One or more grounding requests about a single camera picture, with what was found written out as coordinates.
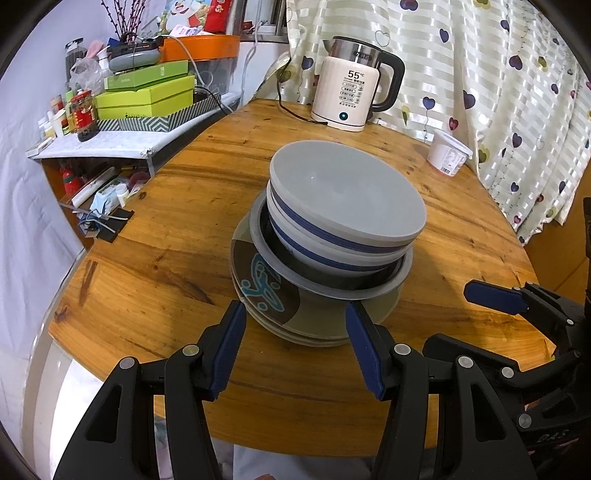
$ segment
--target striped curtain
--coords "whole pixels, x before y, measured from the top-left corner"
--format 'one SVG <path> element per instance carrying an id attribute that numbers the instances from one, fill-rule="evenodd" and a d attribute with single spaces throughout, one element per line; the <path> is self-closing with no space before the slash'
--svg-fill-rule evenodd
<path id="1" fill-rule="evenodd" d="M 471 168 L 522 244 L 566 220 L 591 155 L 591 83 L 527 1 L 287 0 L 287 21 L 286 101 L 312 103 L 324 41 L 380 46 L 406 74 L 396 104 L 373 122 L 424 142 L 441 129 L 468 145 Z M 270 68 L 257 96 L 277 97 L 287 60 Z"/>

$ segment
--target metal screw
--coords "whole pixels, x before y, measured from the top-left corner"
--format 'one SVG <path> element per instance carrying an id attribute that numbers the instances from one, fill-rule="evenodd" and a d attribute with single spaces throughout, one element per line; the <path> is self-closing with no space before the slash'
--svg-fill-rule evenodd
<path id="1" fill-rule="evenodd" d="M 505 378 L 513 378 L 513 375 L 515 375 L 515 372 L 513 371 L 513 369 L 511 367 L 503 367 L 501 369 L 501 374 Z"/>
<path id="2" fill-rule="evenodd" d="M 531 417 L 527 413 L 519 415 L 517 422 L 522 429 L 528 429 L 531 427 Z"/>
<path id="3" fill-rule="evenodd" d="M 459 363 L 460 366 L 464 368 L 471 368 L 474 365 L 472 358 L 469 356 L 461 356 L 457 359 L 457 363 Z"/>
<path id="4" fill-rule="evenodd" d="M 408 355 L 411 352 L 410 347 L 406 343 L 397 343 L 394 345 L 394 351 L 398 355 Z"/>
<path id="5" fill-rule="evenodd" d="M 127 370 L 128 368 L 131 368 L 132 366 L 134 366 L 134 364 L 135 364 L 135 360 L 133 358 L 131 358 L 130 356 L 126 356 L 125 358 L 121 359 L 121 362 L 119 362 L 119 366 L 123 370 Z"/>
<path id="6" fill-rule="evenodd" d="M 197 345 L 186 345 L 183 348 L 183 355 L 193 356 L 199 353 L 199 347 Z"/>

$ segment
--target orange basket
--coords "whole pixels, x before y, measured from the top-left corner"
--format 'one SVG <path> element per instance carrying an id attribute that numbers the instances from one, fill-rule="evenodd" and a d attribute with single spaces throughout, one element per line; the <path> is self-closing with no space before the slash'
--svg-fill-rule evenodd
<path id="1" fill-rule="evenodd" d="M 179 37 L 193 60 L 216 60 L 238 57 L 240 35 L 195 35 Z M 160 61 L 188 60 L 181 45 L 172 38 L 164 40 Z"/>

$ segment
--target blue stripe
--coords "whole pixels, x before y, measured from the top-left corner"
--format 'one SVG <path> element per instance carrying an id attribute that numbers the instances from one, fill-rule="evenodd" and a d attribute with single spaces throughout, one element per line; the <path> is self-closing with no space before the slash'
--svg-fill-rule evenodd
<path id="1" fill-rule="evenodd" d="M 279 226 L 275 223 L 271 215 L 269 215 L 269 220 L 271 221 L 273 228 L 279 234 L 279 236 L 285 240 L 288 244 L 290 244 L 294 249 L 296 249 L 299 253 L 311 258 L 312 260 L 317 261 L 318 263 L 322 263 L 323 265 L 328 265 L 329 267 L 338 268 L 339 270 L 349 270 L 353 272 L 374 272 L 386 268 L 390 264 L 379 265 L 377 267 L 361 267 L 359 265 L 349 265 L 346 263 L 337 262 L 335 260 L 330 260 L 329 258 L 321 257 L 320 255 L 311 252 L 310 250 L 302 247 L 300 244 L 296 243 L 293 239 L 291 239 Z"/>
<path id="2" fill-rule="evenodd" d="M 313 233 L 315 236 L 320 237 L 322 240 L 326 240 L 332 244 L 338 245 L 339 247 L 348 248 L 349 250 L 355 250 L 357 252 L 363 252 L 367 254 L 387 254 L 393 253 L 400 250 L 402 247 L 375 247 L 373 245 L 364 245 L 359 244 L 357 242 L 352 242 L 351 240 L 347 240 L 345 238 L 341 238 L 339 236 L 333 235 L 330 232 L 322 230 L 322 228 L 318 228 L 313 223 L 310 223 L 305 218 L 302 218 L 300 215 L 295 213 L 291 208 L 287 206 L 287 204 L 279 197 L 273 184 L 271 183 L 271 193 L 275 201 L 281 207 L 281 210 L 285 212 L 285 214 L 291 218 L 295 223 L 297 223 L 300 227 L 305 228 L 310 233 Z"/>

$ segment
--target blue gripper pad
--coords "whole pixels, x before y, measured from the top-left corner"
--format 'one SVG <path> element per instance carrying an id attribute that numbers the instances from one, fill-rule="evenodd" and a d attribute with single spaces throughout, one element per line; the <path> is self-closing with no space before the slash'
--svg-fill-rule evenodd
<path id="1" fill-rule="evenodd" d="M 482 305 L 509 315 L 519 315 L 527 310 L 527 303 L 520 291 L 491 285 L 479 280 L 470 280 L 466 284 L 464 298 L 470 303 Z"/>
<path id="2" fill-rule="evenodd" d="M 363 310 L 360 312 L 359 307 L 356 308 L 353 303 L 349 303 L 347 306 L 345 310 L 347 334 L 351 340 L 351 345 L 353 345 L 353 351 L 361 368 L 365 385 L 375 395 L 375 398 L 382 400 L 386 388 L 382 380 L 380 354 L 374 348 L 374 343 L 370 338 L 367 321 L 371 324 L 371 328 L 375 330 L 375 327 L 363 306 L 361 306 L 361 309 Z"/>
<path id="3" fill-rule="evenodd" d="M 232 318 L 212 362 L 212 381 L 209 390 L 214 398 L 228 386 L 234 361 L 246 329 L 246 308 L 236 301 Z"/>

